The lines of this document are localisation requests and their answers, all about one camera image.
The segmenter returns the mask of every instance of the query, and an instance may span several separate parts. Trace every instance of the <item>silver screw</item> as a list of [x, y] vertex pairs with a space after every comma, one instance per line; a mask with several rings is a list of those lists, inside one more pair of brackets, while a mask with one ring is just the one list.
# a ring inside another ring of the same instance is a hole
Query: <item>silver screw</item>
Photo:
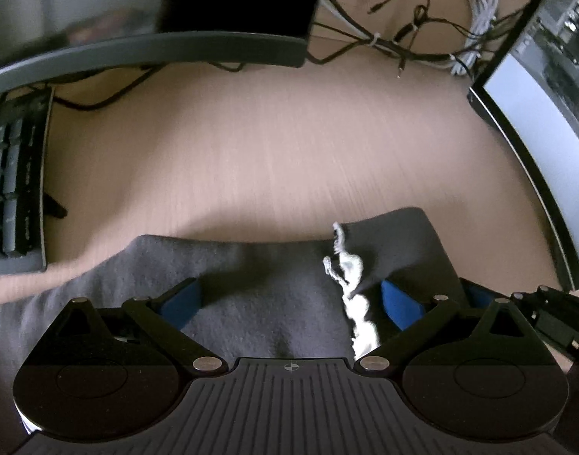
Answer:
[[359, 361], [361, 367], [367, 371], [383, 371], [390, 366], [389, 360], [379, 355], [369, 355]]
[[192, 367], [197, 371], [215, 371], [222, 366], [222, 361], [217, 357], [210, 355], [204, 355], [203, 357], [198, 357], [192, 362]]

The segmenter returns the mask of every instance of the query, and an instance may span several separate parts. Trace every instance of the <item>gray fabric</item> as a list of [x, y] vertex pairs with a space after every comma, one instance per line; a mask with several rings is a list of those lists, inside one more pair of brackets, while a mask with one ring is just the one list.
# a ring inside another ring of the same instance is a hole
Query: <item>gray fabric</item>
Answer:
[[[346, 249], [363, 258], [357, 292], [371, 301], [381, 339], [396, 330], [382, 309], [379, 283], [392, 274], [421, 299], [464, 300], [444, 249], [424, 212], [396, 210], [346, 228]], [[237, 357], [352, 358], [351, 322], [342, 290], [325, 275], [332, 242], [247, 244], [141, 236], [122, 252], [63, 286], [0, 306], [0, 453], [25, 438], [11, 387], [22, 362], [72, 297], [98, 307], [157, 296], [190, 276], [203, 307], [184, 333], [234, 363]]]

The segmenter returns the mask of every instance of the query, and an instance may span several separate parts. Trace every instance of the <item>black monitor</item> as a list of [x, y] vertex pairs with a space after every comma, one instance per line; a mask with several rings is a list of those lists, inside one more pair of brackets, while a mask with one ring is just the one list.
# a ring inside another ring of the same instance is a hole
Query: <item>black monitor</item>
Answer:
[[518, 156], [551, 223], [565, 290], [579, 288], [579, 0], [532, 0], [470, 92]]
[[318, 0], [0, 0], [0, 93], [178, 61], [301, 66]]

